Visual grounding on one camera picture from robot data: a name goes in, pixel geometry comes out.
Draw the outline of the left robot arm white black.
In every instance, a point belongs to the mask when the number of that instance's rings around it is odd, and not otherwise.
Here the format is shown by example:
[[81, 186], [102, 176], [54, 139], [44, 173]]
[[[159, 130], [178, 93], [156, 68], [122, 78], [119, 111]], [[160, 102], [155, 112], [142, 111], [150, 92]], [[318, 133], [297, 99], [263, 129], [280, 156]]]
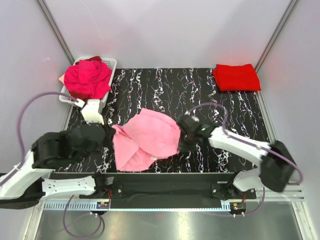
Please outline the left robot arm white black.
[[23, 210], [41, 200], [67, 198], [103, 198], [108, 193], [105, 178], [100, 173], [70, 179], [48, 179], [56, 169], [81, 163], [91, 153], [112, 142], [115, 129], [90, 123], [41, 136], [27, 152], [22, 165], [0, 175], [1, 209]]

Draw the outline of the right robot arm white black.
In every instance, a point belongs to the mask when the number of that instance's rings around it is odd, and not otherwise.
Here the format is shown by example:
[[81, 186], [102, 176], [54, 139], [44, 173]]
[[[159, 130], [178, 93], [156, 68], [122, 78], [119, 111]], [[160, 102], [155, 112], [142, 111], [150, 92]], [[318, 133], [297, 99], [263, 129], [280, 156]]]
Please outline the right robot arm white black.
[[183, 115], [177, 125], [181, 129], [180, 151], [192, 151], [196, 145], [207, 143], [214, 149], [235, 154], [256, 166], [255, 169], [238, 172], [227, 185], [228, 195], [232, 198], [239, 198], [249, 189], [259, 187], [281, 193], [296, 171], [296, 163], [281, 141], [268, 143], [246, 138], [224, 126], [203, 123], [188, 114]]

